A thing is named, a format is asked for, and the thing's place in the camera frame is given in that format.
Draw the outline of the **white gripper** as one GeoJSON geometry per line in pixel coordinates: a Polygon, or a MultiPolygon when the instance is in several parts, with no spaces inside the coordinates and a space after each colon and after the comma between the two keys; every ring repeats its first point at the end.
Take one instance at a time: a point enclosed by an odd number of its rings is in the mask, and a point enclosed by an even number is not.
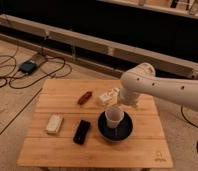
{"type": "Polygon", "coordinates": [[[98,101],[103,106],[112,106],[117,103],[119,88],[112,88],[98,97],[98,101]]]}

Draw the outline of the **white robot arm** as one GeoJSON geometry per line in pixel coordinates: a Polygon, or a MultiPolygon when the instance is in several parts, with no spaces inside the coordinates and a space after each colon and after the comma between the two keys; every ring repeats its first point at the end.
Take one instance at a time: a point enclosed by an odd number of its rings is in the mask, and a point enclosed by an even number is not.
{"type": "Polygon", "coordinates": [[[120,87],[110,89],[98,97],[103,106],[136,105],[141,94],[158,97],[198,111],[198,80],[160,78],[149,63],[141,63],[124,72],[120,87]]]}

